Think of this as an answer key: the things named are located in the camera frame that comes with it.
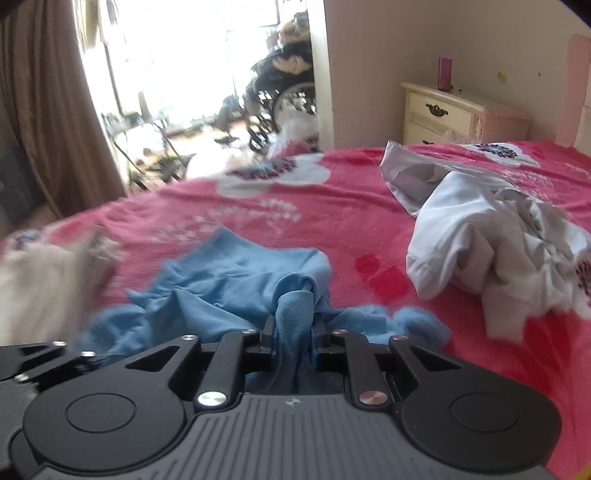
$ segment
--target white towel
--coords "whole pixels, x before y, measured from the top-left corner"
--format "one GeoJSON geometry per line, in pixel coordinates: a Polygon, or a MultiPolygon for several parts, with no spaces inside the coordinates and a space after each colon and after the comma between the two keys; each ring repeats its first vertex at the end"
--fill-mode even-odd
{"type": "Polygon", "coordinates": [[[90,302],[116,261],[115,242],[97,229],[66,248],[42,243],[0,260],[0,345],[75,342],[90,302]]]}
{"type": "Polygon", "coordinates": [[[380,165],[394,196],[416,216],[407,274],[419,298],[452,281],[482,296],[491,338],[520,342],[528,316],[549,310],[591,319],[577,267],[591,235],[559,208],[483,168],[418,155],[390,142],[380,165]]]}

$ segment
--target dresser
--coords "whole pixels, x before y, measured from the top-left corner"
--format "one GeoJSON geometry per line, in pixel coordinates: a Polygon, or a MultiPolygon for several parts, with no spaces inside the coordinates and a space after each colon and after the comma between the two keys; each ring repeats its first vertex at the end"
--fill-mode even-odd
{"type": "Polygon", "coordinates": [[[526,140],[530,119],[518,108],[462,90],[441,92],[415,83],[406,91],[404,144],[479,144],[526,140]]]}

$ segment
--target silver bolt head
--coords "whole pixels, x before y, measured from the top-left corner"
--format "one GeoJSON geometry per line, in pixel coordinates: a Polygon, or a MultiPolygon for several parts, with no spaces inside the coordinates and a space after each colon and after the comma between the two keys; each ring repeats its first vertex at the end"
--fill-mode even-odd
{"type": "Polygon", "coordinates": [[[359,396],[359,401],[364,405],[376,407],[378,405],[384,405],[388,401],[388,396],[379,390],[370,390],[363,392],[359,396]]]}
{"type": "Polygon", "coordinates": [[[204,407],[219,407],[227,399],[226,394],[216,391],[203,392],[197,397],[197,401],[204,407]]]}

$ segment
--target bed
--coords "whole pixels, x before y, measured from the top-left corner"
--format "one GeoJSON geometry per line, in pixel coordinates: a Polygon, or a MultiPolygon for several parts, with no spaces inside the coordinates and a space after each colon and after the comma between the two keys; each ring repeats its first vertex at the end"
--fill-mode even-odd
{"type": "MultiPolygon", "coordinates": [[[[579,151],[585,151],[585,140],[591,138],[585,136],[590,52],[590,40],[571,41],[563,122],[568,128],[557,139],[562,145],[544,141],[410,148],[500,172],[591,230],[591,158],[579,151]],[[540,166],[526,162],[508,167],[497,162],[503,155],[534,159],[540,166]]],[[[383,154],[380,148],[334,151],[185,181],[55,223],[45,229],[44,240],[67,244],[102,225],[119,242],[122,260],[97,307],[126,302],[126,289],[145,288],[163,260],[183,255],[220,226],[266,247],[318,248],[333,268],[334,306],[422,306],[451,328],[449,353],[549,396],[563,426],[548,468],[561,479],[571,477],[591,462],[591,323],[574,315],[547,314],[530,319],[523,344],[514,345],[486,338],[477,297],[448,287],[434,300],[420,301],[405,274],[414,220],[380,176],[383,154]]],[[[591,288],[590,275],[587,265],[581,282],[591,288]]]]}

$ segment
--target brass drawer pull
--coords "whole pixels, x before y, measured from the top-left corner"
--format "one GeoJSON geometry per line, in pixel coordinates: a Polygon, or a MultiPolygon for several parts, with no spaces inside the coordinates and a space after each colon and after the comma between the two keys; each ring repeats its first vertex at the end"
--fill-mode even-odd
{"type": "Polygon", "coordinates": [[[433,116],[449,115],[449,112],[447,110],[444,110],[443,108],[439,107],[439,105],[431,105],[430,103],[428,103],[427,108],[429,108],[429,111],[431,112],[431,115],[433,115],[433,116]]]}

